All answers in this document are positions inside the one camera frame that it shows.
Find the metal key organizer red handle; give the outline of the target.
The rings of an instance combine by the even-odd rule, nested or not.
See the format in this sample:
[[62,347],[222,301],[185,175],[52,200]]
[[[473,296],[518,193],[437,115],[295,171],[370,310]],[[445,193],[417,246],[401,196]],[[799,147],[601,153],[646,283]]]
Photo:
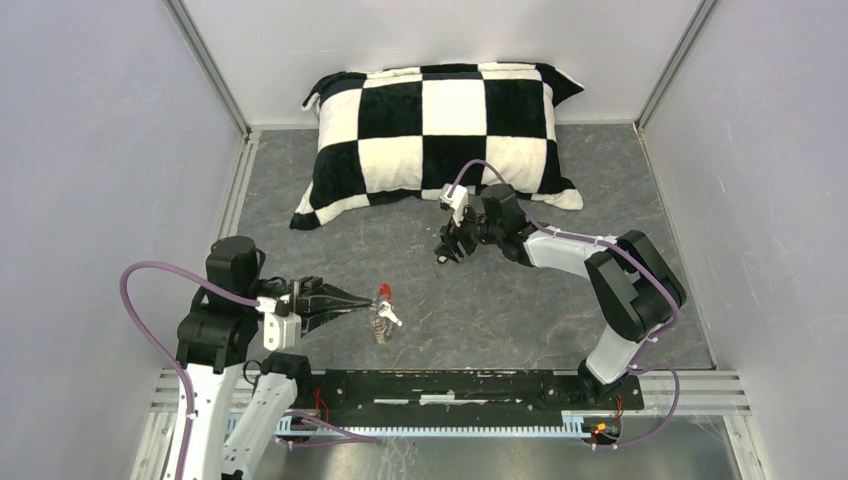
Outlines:
[[373,301],[373,306],[370,307],[370,309],[374,312],[374,317],[371,321],[373,339],[378,345],[385,345],[393,338],[395,330],[401,326],[395,326],[393,324],[390,324],[389,322],[385,322],[376,318],[376,304],[380,300],[388,300],[393,306],[391,302],[392,289],[387,283],[383,283],[379,286],[377,297]]

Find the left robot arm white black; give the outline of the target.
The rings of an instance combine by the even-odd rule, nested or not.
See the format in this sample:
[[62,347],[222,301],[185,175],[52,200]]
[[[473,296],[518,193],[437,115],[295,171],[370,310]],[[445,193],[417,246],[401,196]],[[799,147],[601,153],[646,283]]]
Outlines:
[[[340,315],[379,308],[322,278],[262,278],[265,253],[245,236],[217,240],[205,261],[206,284],[177,328],[179,407],[187,419],[174,429],[165,479],[250,479],[291,407],[318,390],[307,357],[289,353],[305,334]],[[268,356],[249,404],[226,430],[250,343],[262,335]]]

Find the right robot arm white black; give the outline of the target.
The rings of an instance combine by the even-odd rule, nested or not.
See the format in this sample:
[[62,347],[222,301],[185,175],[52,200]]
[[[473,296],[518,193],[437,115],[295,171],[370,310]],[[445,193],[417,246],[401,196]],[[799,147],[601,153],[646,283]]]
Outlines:
[[686,301],[681,282],[641,231],[589,237],[540,224],[507,184],[484,188],[480,201],[475,208],[467,188],[443,187],[440,206],[451,218],[440,230],[438,261],[460,263],[478,246],[494,245],[512,262],[588,280],[606,326],[578,367],[577,392],[591,408],[606,406],[644,343],[679,315]]

